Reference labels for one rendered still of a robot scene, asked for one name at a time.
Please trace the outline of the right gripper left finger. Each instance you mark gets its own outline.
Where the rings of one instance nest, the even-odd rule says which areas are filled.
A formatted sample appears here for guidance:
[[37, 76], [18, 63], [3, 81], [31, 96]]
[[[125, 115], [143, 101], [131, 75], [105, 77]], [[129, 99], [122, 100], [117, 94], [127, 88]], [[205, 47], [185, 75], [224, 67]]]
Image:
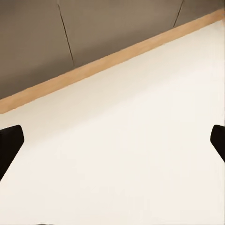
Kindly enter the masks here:
[[0, 130], [0, 181], [24, 144], [21, 125]]

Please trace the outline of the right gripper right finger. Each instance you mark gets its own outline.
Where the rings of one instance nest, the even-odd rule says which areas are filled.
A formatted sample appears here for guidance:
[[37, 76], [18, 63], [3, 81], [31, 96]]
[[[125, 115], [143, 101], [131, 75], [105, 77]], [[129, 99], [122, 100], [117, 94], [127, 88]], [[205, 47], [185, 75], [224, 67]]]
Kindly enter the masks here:
[[225, 162], [225, 126], [213, 126], [210, 142]]

